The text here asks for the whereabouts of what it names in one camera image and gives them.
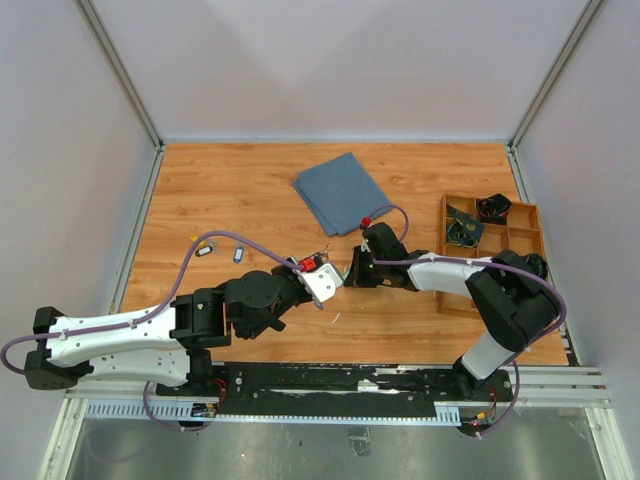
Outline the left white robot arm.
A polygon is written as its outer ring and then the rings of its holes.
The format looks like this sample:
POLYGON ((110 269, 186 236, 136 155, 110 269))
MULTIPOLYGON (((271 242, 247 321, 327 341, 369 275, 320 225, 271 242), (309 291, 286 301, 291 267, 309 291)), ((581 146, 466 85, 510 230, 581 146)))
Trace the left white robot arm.
POLYGON ((282 331, 286 312, 304 303, 321 307, 342 284, 329 263, 310 271, 280 265, 138 311, 69 317, 43 307, 24 375, 35 390, 66 390, 81 378, 150 380, 200 396, 214 383, 209 349, 282 331))

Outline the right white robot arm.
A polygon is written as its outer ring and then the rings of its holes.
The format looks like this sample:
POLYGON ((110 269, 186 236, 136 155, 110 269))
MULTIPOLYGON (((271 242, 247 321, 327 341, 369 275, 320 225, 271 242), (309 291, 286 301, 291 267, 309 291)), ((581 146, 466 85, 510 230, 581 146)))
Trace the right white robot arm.
POLYGON ((453 387, 463 399, 480 397, 497 370, 566 319, 558 291, 511 250, 477 259, 408 252, 384 222, 365 217, 360 229, 363 244, 353 250, 345 286, 434 291, 474 303, 486 332, 453 365, 453 387))

